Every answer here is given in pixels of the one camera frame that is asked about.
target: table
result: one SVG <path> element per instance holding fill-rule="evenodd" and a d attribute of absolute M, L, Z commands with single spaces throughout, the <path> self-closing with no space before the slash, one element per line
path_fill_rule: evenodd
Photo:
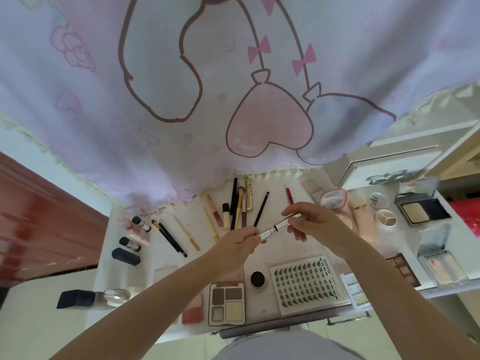
<path fill-rule="evenodd" d="M 300 176 L 299 173 L 300 172 L 296 171 L 293 171 L 290 174 L 273 173 L 267 176 L 261 175 L 257 177 L 257 179 L 254 179 L 252 181 L 253 211 L 250 211 L 247 214 L 247 224 L 252 225 L 255 221 L 256 214 L 267 191 L 270 192 L 270 195 L 258 224 L 260 230 L 272 226 L 281 219 L 281 211 L 289 205 L 285 193 L 286 187 L 290 188 L 293 199 L 296 202 L 311 202 L 309 195 L 301 186 L 302 180 L 313 177 L 319 181 L 320 185 L 324 187 L 325 190 L 333 188 L 328 177 L 322 175 L 322 173 L 319 173 L 318 171 L 305 172 Z M 232 183 L 229 181 L 221 187 L 206 192 L 212 197 L 219 212 L 221 212 L 221 206 L 223 203 L 230 203 L 231 187 Z M 391 185 L 381 185 L 358 188 L 354 190 L 354 192 L 349 192 L 349 194 L 354 193 L 359 197 L 368 198 L 372 192 L 383 192 L 384 194 L 391 196 L 395 193 L 395 187 Z M 480 241 L 471 234 L 468 227 L 466 227 L 458 215 L 448 206 L 445 200 L 439 194 L 437 195 L 452 216 L 452 220 L 450 221 L 453 228 L 453 230 L 451 230 L 451 236 L 455 237 L 455 239 L 448 241 L 447 248 L 452 251 L 459 261 L 460 266 L 470 279 L 480 278 L 480 262 L 477 262 L 476 260 L 476 258 L 480 257 Z M 111 257 L 112 250 L 119 247 L 119 238 L 125 235 L 124 230 L 117 223 L 118 217 L 125 214 L 125 211 L 122 207 L 114 207 L 105 233 L 105 242 L 100 255 L 97 277 L 93 285 L 93 290 L 103 291 L 106 289 L 125 288 L 126 286 L 147 288 L 153 283 L 153 275 L 156 269 L 167 266 L 180 267 L 205 253 L 215 242 L 205 219 L 205 214 L 203 212 L 204 207 L 206 207 L 209 212 L 207 203 L 201 197 L 197 197 L 191 203 L 180 202 L 175 206 L 165 209 L 163 212 L 152 214 L 151 217 L 153 219 L 162 222 L 171 232 L 180 246 L 188 254 L 188 258 L 184 258 L 181 254 L 177 253 L 165 238 L 161 236 L 159 231 L 156 230 L 155 227 L 152 227 L 152 232 L 150 233 L 151 246 L 142 248 L 138 253 L 141 257 L 141 263 L 135 267 L 113 260 Z M 415 235 L 417 230 L 411 228 L 403 221 L 400 212 L 396 211 L 395 206 L 391 205 L 389 208 L 397 214 L 397 217 L 399 217 L 399 223 L 394 232 L 381 234 L 381 238 L 388 243 L 388 245 L 385 246 L 385 252 L 382 252 L 382 254 L 386 257 L 389 255 L 393 256 L 397 253 L 404 254 L 411 269 L 421 284 L 421 287 L 418 289 L 435 290 L 436 284 L 425 272 L 414 254 L 416 253 L 420 241 L 420 237 Z M 200 252 L 196 251 L 188 241 L 188 238 L 175 223 L 173 215 L 177 217 L 185 229 L 195 239 L 201 248 Z M 227 230 L 218 228 L 210 212 L 209 215 L 212 218 L 217 233 L 222 237 Z M 244 265 L 245 298 L 247 303 L 247 322 L 245 326 L 234 328 L 209 326 L 207 322 L 209 292 L 208 287 L 206 287 L 202 294 L 205 320 L 202 323 L 183 326 L 181 318 L 179 318 L 179 321 L 170 326 L 159 338 L 157 343 L 218 331 L 220 331 L 221 337 L 229 338 L 263 331 L 265 329 L 285 327 L 298 323 L 353 313 L 353 306 L 345 305 L 342 307 L 281 318 L 280 309 L 271 283 L 268 268 L 281 263 L 323 254 L 328 255 L 337 275 L 351 272 L 344 260 L 334 255 L 329 249 L 318 244 L 318 242 L 311 237 L 306 243 L 302 243 L 295 241 L 293 236 L 286 231 L 275 234 L 266 244 L 260 245 L 255 249 L 254 254 L 249 256 Z M 250 275 L 255 271 L 263 272 L 267 279 L 267 287 L 260 292 L 253 290 L 249 280 Z M 480 280 L 471 281 L 469 282 L 469 286 L 463 285 L 462 288 L 468 288 L 468 290 L 470 290 L 476 288 L 476 286 L 480 288 Z M 445 289 L 439 289 L 431 295 L 441 295 L 444 290 Z M 90 311 L 87 315 L 86 328 L 99 321 L 108 313 L 110 313 L 110 310 Z"/>

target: person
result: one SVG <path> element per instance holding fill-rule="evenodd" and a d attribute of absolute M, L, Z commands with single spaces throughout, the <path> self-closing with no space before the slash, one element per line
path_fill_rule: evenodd
<path fill-rule="evenodd" d="M 315 238 L 352 269 L 403 360 L 480 359 L 480 349 L 441 315 L 367 242 L 332 211 L 312 203 L 288 206 L 289 233 Z M 153 284 L 64 346 L 51 360 L 140 360 L 208 284 L 245 263 L 260 244 L 253 226 L 228 232 L 207 253 Z M 310 331 L 253 335 L 221 350 L 216 360 L 355 360 L 361 355 Z"/>

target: person's left hand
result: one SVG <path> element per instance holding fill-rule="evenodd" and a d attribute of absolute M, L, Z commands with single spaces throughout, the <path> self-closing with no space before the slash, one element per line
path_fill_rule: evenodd
<path fill-rule="evenodd" d="M 259 233 L 253 226 L 229 231 L 205 253 L 218 275 L 231 273 L 245 263 L 260 243 Z"/>

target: silver mascara tube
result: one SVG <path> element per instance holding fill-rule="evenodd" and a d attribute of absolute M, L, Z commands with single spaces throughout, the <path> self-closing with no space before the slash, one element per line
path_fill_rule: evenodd
<path fill-rule="evenodd" d="M 271 237 L 276 232 L 279 232 L 283 229 L 286 229 L 288 226 L 290 226 L 290 223 L 288 223 L 289 218 L 301 218 L 301 217 L 302 217 L 301 213 L 293 214 L 291 216 L 288 216 L 287 218 L 284 218 L 282 221 L 279 221 L 279 222 L 275 223 L 272 227 L 269 227 L 269 228 L 263 230 L 260 233 L 261 241 L 267 240 L 269 237 Z"/>

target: pink bow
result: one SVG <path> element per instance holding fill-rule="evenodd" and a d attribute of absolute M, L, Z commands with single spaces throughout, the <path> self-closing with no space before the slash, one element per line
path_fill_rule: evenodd
<path fill-rule="evenodd" d="M 254 62 L 259 52 L 267 53 L 267 54 L 272 53 L 272 49 L 270 49 L 270 43 L 268 42 L 268 38 L 266 35 L 261 40 L 260 46 L 258 48 L 255 48 L 254 46 L 249 46 L 247 49 L 248 49 L 248 61 L 250 62 L 250 64 Z"/>
<path fill-rule="evenodd" d="M 292 60 L 292 66 L 293 66 L 293 71 L 295 72 L 295 75 L 298 76 L 300 74 L 305 64 L 314 63 L 316 61 L 317 61 L 317 56 L 315 55 L 314 47 L 312 46 L 312 44 L 308 44 L 307 51 L 305 52 L 303 59 Z"/>

